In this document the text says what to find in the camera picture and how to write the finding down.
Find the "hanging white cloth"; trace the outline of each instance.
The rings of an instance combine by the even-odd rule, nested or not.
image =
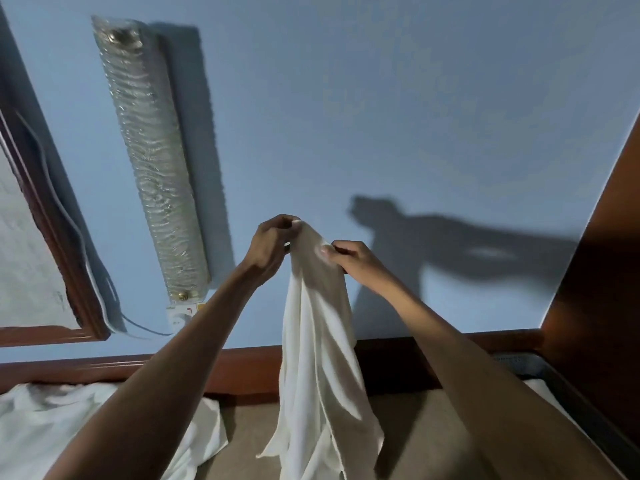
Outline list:
[[[0,395],[0,480],[42,480],[116,389],[20,384]],[[198,466],[227,443],[218,403],[202,399],[162,480],[193,480]]]
[[[373,480],[384,435],[353,350],[344,274],[322,257],[324,244],[301,223],[291,245],[280,414],[259,456],[280,457],[280,480]]]

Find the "person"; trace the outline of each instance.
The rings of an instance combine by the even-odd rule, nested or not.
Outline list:
[[[243,307],[295,240],[297,219],[282,214],[258,226],[245,258],[215,295],[87,421],[45,480],[163,475]],[[366,245],[334,241],[323,252],[396,309],[500,478],[620,478],[571,421],[421,302]]]

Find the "left hand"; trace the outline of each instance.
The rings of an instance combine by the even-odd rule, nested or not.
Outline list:
[[[285,254],[289,252],[286,244],[293,241],[300,231],[300,226],[292,222],[299,219],[280,214],[258,226],[241,265],[259,274],[258,286],[267,282],[280,268]]]

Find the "white cable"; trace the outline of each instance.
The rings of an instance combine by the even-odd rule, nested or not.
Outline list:
[[[82,257],[83,257],[83,260],[84,260],[84,267],[86,269],[87,275],[89,276],[89,281],[91,282],[91,286],[93,288],[93,291],[94,291],[96,297],[98,298],[98,303],[100,304],[100,311],[102,313],[102,320],[104,321],[104,324],[107,325],[107,328],[112,333],[119,333],[121,335],[126,335],[128,337],[131,337],[132,339],[151,340],[148,337],[138,337],[137,335],[132,335],[129,332],[118,330],[109,321],[109,316],[107,314],[107,307],[104,304],[104,299],[102,298],[102,295],[100,294],[100,290],[98,289],[98,284],[95,281],[95,276],[93,275],[93,271],[92,271],[91,265],[89,263],[89,256],[87,255],[87,252],[86,252],[86,244],[85,244],[85,241],[84,241],[84,236],[82,234],[82,231],[80,231],[80,228],[78,227],[78,225],[76,225],[76,222],[73,220],[73,218],[71,218],[71,216],[67,212],[67,209],[65,209],[65,206],[62,205],[62,202],[60,202],[58,194],[56,193],[56,190],[55,190],[55,188],[53,186],[53,182],[51,181],[51,176],[49,174],[49,164],[47,162],[47,156],[46,156],[46,153],[44,151],[44,146],[43,146],[42,142],[40,141],[40,138],[38,138],[38,135],[36,134],[36,131],[34,131],[34,129],[31,128],[31,126],[27,123],[27,121],[22,117],[20,112],[16,111],[15,113],[18,116],[18,118],[20,119],[20,121],[22,122],[22,124],[24,125],[24,127],[27,129],[27,131],[29,132],[29,134],[31,135],[33,140],[36,142],[36,145],[38,146],[38,151],[40,153],[40,164],[42,165],[42,170],[44,171],[44,176],[45,176],[45,179],[47,181],[47,185],[49,186],[49,190],[51,190],[51,193],[53,195],[53,200],[55,201],[56,205],[60,209],[60,212],[62,213],[64,218],[67,220],[69,225],[73,228],[73,230],[75,231],[75,233],[78,236],[78,240],[80,241],[80,249],[81,249],[81,252],[82,252]],[[170,337],[170,336],[173,335],[172,333],[160,333],[158,331],[154,331],[154,330],[148,329],[148,328],[143,327],[141,325],[138,325],[137,323],[132,322],[131,320],[128,320],[128,319],[127,319],[127,321],[132,323],[133,325],[135,325],[137,327],[140,327],[140,328],[142,328],[144,330],[147,330],[147,331],[149,331],[151,333],[154,333],[156,335],[161,335],[161,336],[164,336],[164,337]]]

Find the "textured glass lamp cover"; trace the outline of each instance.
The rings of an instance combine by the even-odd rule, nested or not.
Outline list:
[[[169,298],[202,300],[209,269],[159,40],[135,20],[92,22]]]

